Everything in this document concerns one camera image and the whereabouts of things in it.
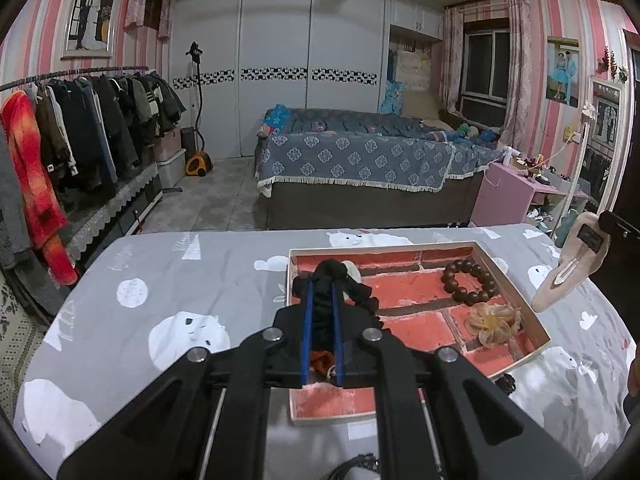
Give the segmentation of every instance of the tiled floor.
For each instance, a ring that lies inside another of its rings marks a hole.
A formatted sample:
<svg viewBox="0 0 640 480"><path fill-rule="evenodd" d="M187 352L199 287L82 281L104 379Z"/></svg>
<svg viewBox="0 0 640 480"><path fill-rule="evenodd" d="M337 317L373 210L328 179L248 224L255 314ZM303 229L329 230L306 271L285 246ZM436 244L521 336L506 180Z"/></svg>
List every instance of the tiled floor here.
<svg viewBox="0 0 640 480"><path fill-rule="evenodd" d="M253 157L214 160L207 176L185 176L177 187L182 193L166 192L140 233L266 228L264 197L255 186Z"/></svg>

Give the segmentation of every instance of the white wardrobe door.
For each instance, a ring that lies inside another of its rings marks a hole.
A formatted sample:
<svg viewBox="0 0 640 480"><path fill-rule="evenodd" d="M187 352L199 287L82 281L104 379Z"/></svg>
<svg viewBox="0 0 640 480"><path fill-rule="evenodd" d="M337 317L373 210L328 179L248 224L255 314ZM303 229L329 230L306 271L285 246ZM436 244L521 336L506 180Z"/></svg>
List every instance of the white wardrobe door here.
<svg viewBox="0 0 640 480"><path fill-rule="evenodd" d="M385 0L313 0L308 108L375 112Z"/></svg>
<svg viewBox="0 0 640 480"><path fill-rule="evenodd" d="M178 0L175 5L171 78L184 105L191 109L180 125L195 124L200 103L195 78L190 78L195 76L195 67L184 54L195 41L204 51L200 132L212 158L240 156L235 83L239 6L240 0Z"/></svg>
<svg viewBox="0 0 640 480"><path fill-rule="evenodd" d="M242 0L240 145L253 155L265 112L306 106L311 0Z"/></svg>

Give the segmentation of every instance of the black cable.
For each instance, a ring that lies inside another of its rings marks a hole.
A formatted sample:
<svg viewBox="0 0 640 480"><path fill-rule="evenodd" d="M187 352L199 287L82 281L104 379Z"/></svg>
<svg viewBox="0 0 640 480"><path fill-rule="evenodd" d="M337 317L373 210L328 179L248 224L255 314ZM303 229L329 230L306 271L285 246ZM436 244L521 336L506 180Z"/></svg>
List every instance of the black cable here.
<svg viewBox="0 0 640 480"><path fill-rule="evenodd" d="M329 473L326 480L345 480L349 471L354 467L361 469L367 469L374 473L380 473L380 467L378 465L378 459L373 453L360 454L346 462L341 463L333 471Z"/></svg>
<svg viewBox="0 0 640 480"><path fill-rule="evenodd" d="M204 151L204 137L200 133L200 117L202 116L202 82L200 81L200 63L196 63L196 70L198 73L198 94L200 95L200 109L198 110L198 117L196 118L196 133L200 137L200 142L202 142L202 150Z"/></svg>

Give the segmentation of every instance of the bedside table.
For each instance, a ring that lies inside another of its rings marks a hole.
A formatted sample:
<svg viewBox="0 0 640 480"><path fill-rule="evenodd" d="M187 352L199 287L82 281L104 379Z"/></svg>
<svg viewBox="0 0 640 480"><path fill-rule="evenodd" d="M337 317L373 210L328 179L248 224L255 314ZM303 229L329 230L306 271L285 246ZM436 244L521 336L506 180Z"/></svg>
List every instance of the bedside table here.
<svg viewBox="0 0 640 480"><path fill-rule="evenodd" d="M565 191L532 182L516 170L493 163L484 172L471 221L478 227L528 223L530 206L541 205L545 198L552 206L549 213L556 219L562 213L565 196ZM573 207L578 213L584 210L587 199L587 195L576 189Z"/></svg>

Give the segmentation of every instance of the clothes rack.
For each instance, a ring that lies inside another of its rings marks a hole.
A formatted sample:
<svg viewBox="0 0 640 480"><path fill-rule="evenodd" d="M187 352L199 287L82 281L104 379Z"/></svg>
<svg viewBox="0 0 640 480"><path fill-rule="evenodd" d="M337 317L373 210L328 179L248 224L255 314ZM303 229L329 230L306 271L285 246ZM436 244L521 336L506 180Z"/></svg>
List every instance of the clothes rack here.
<svg viewBox="0 0 640 480"><path fill-rule="evenodd" d="M55 77L93 74L98 72L122 72L124 70L146 71L146 70L149 70L149 67L148 66L103 66L100 68L74 68L71 70L61 70L60 72L51 72L49 74L43 74L43 75L33 75L24 79L18 79L16 81L12 81L11 83L7 83L0 86L0 92L3 92L5 90L10 90L11 88L16 88L18 86L23 86L28 83L35 83L36 81L44 81L44 80L52 79Z"/></svg>

